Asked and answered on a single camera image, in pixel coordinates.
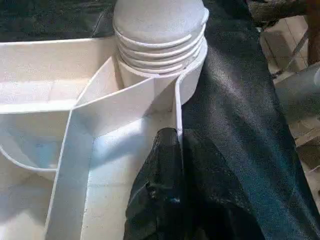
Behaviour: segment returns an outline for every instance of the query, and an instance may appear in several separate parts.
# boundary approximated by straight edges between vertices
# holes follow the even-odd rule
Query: white plastic divider
[[[157,131],[181,125],[181,104],[196,89],[207,50],[203,42],[198,58],[180,73],[176,88],[178,76],[155,75],[143,80],[141,74],[140,82],[72,111],[45,240],[123,238],[132,183],[150,153]]]

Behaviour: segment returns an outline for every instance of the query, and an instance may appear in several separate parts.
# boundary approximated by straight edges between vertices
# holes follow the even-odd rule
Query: curved white edge
[[[13,42],[0,42],[0,47],[5,46],[19,46],[19,45],[40,45],[40,44],[58,44],[58,43],[83,43],[83,42],[94,42],[97,39],[105,39],[105,37],[97,38],[77,38],[77,39],[62,39],[62,40],[45,40],[45,41],[13,41]]]
[[[104,63],[103,65],[95,72],[95,74],[93,75],[92,78],[90,78],[89,82],[85,85],[84,89],[82,90],[82,92],[80,93],[79,97],[76,99],[75,104],[73,105],[73,107],[71,109],[73,109],[74,107],[78,106],[80,100],[82,99],[82,97],[86,94],[88,88],[93,84],[94,80],[96,79],[96,77],[100,74],[100,72],[105,68],[105,66],[112,61],[112,56],[110,56]]]
[[[13,114],[69,112],[69,111],[70,110],[68,110],[68,111],[66,111],[66,110],[63,110],[63,111],[53,110],[53,111],[35,111],[35,112],[14,112]],[[29,166],[29,165],[23,164],[23,163],[19,162],[18,160],[14,159],[13,157],[11,157],[10,154],[8,154],[7,151],[5,151],[5,149],[1,145],[0,145],[0,153],[4,156],[5,159],[12,162],[14,165],[17,165],[18,167],[25,169],[25,170],[28,170],[28,171],[32,171],[35,173],[55,173],[57,171],[57,168],[41,168],[41,167],[34,167],[34,166]]]
[[[177,45],[183,44],[187,41],[189,41],[192,38],[192,35],[189,34],[181,39],[175,40],[175,41],[171,41],[171,42],[166,42],[166,43],[144,43],[144,42],[138,42],[138,41],[134,41],[131,40],[125,36],[123,36],[118,30],[117,28],[113,25],[114,28],[114,32],[115,35],[121,39],[121,41],[123,41],[123,43],[125,44],[125,42],[131,44],[131,45],[135,45],[141,48],[148,48],[148,49],[164,49],[164,48],[171,48],[171,47],[175,47]]]
[[[171,52],[165,52],[165,53],[148,53],[148,52],[135,51],[135,50],[129,49],[128,47],[126,47],[120,41],[118,41],[117,44],[119,45],[119,48],[127,51],[128,54],[131,54],[131,55],[134,55],[134,56],[136,55],[136,56],[139,56],[139,57],[142,57],[142,58],[154,58],[154,59],[170,58],[170,57],[182,54],[183,52],[186,52],[187,50],[189,50],[192,47],[194,47],[199,42],[199,40],[204,36],[205,30],[206,30],[206,24],[203,25],[200,34],[192,41],[191,44],[188,44],[185,47],[182,47],[180,49],[177,49],[177,50],[174,50],[174,51],[171,51]]]
[[[196,43],[194,48],[191,51],[187,52],[185,55],[179,56],[178,58],[175,58],[175,59],[165,60],[165,61],[145,61],[145,60],[134,59],[130,56],[127,56],[126,53],[122,51],[120,48],[119,50],[121,55],[124,55],[127,59],[130,59],[130,61],[135,65],[141,65],[144,67],[164,67],[164,66],[170,66],[172,64],[177,64],[179,62],[182,62],[188,57],[190,57],[191,55],[193,55],[194,53],[196,53],[197,50],[201,47],[202,40],[203,39],[201,38],[200,41]]]
[[[13,164],[17,165],[20,168],[29,170],[29,171],[33,171],[33,172],[38,172],[38,173],[55,173],[56,172],[56,168],[39,168],[39,167],[33,167],[33,166],[28,166],[25,165],[17,160],[15,160],[14,158],[12,158],[4,149],[3,147],[0,145],[0,153],[10,162],[12,162]]]
[[[183,124],[182,124],[182,105],[187,102],[195,93],[196,91],[196,87],[197,84],[195,84],[194,89],[192,89],[190,92],[191,94],[189,96],[187,96],[185,98],[185,101],[182,102],[181,101],[181,91],[180,91],[180,86],[181,84],[183,84],[183,81],[186,79],[186,76],[191,73],[192,71],[196,70],[197,68],[202,68],[205,58],[207,56],[208,53],[208,44],[206,39],[204,38],[204,54],[203,57],[201,59],[199,59],[197,62],[194,62],[193,64],[191,64],[189,67],[187,67],[182,74],[178,77],[175,86],[174,86],[174,95],[175,95],[175,111],[176,111],[176,132],[177,132],[177,136],[178,136],[178,141],[180,144],[180,147],[182,149],[183,147]]]

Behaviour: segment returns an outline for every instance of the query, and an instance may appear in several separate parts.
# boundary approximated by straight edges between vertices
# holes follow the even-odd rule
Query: white plastic partition
[[[114,46],[110,38],[90,40],[89,45],[92,41],[108,42],[107,50]],[[16,162],[8,161],[9,154],[2,161],[22,171],[26,175],[23,179],[32,177],[30,181],[24,181],[19,176],[12,185],[23,186],[27,191],[34,184],[47,183],[33,174],[41,174],[39,169],[57,171],[53,186],[37,185],[39,193],[52,192],[51,197],[43,197],[43,205],[40,204],[45,206],[43,215],[47,218],[38,224],[28,213],[27,219],[32,220],[30,228],[36,235],[28,232],[23,235],[24,240],[123,238],[125,209],[132,183],[150,153],[158,130],[177,128],[181,135],[181,105],[196,89],[207,48],[203,41],[194,62],[179,74],[166,76],[132,70],[120,59],[116,60],[113,49],[87,80],[83,92],[75,96],[77,100],[70,111],[6,112],[2,115],[1,129],[3,127],[6,135],[0,138],[0,144],[3,152],[11,151],[11,158]],[[23,118],[36,120],[26,124]],[[17,127],[19,121],[24,128]],[[43,123],[43,127],[38,129],[37,123]],[[5,143],[8,137],[14,144]],[[47,145],[41,146],[47,139]],[[19,194],[25,194],[21,189],[17,190]],[[0,215],[8,199],[5,197],[0,201]],[[24,221],[28,223],[29,220],[13,217],[14,227],[6,233],[8,224],[0,222],[0,230],[6,234],[0,236],[22,239],[14,230],[25,230]]]

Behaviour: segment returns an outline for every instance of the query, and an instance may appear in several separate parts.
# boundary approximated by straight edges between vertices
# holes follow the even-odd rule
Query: fold in fabric
[[[134,180],[124,240],[183,240],[185,207],[182,156],[173,128],[160,130]]]
[[[193,227],[204,230],[209,240],[264,240],[239,180],[213,142],[194,130],[185,129],[183,135]]]
[[[244,14],[242,0],[204,2],[208,55],[193,97],[182,106],[183,128],[221,152],[266,239],[320,239],[320,216],[249,11],[241,18],[226,11]]]

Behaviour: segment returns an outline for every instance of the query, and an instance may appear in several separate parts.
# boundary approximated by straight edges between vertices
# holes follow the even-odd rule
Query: white plastic compartment
[[[22,53],[31,48],[36,54],[10,69],[0,62],[7,69],[0,72],[0,91],[6,95],[0,96],[0,239],[122,239],[132,183],[157,131],[173,127],[181,137],[181,104],[196,89],[207,43],[203,41],[199,56],[187,69],[166,76],[128,67],[117,59],[113,38],[17,45],[18,49],[27,46]],[[52,49],[52,68],[50,57],[40,54],[49,51],[42,45]],[[60,57],[53,57],[54,49],[60,47]],[[34,89],[54,79],[51,73],[44,77],[46,71],[66,70],[55,61],[62,61],[63,50],[74,51],[70,53],[72,61],[80,64],[73,66],[72,77],[64,77],[69,84],[59,85],[58,92],[67,94],[60,94],[58,100],[50,94],[35,100],[39,88],[27,92],[23,85]],[[1,51],[10,55],[6,49]],[[39,68],[42,78],[34,69],[26,75],[20,70],[11,72],[26,69],[29,60],[39,64],[35,56],[46,66]],[[62,76],[61,72],[52,75]],[[17,78],[18,89],[11,97],[4,86],[15,81],[13,75],[28,76],[35,83]],[[76,76],[83,85],[76,83]],[[74,93],[73,84],[81,85],[82,93]],[[21,97],[15,98],[20,91]],[[55,176],[54,182],[40,175],[47,179]]]
[[[113,37],[0,43],[1,240],[44,239],[70,110],[114,53]]]
[[[176,78],[155,75],[72,111],[46,240],[123,238],[133,181],[158,130],[177,128],[181,136],[181,104],[193,95],[206,54],[204,41],[199,57]]]
[[[69,111],[96,78],[91,98],[122,89],[114,38],[0,43],[0,152],[53,179]]]
[[[0,239],[41,240],[53,182],[0,153]]]

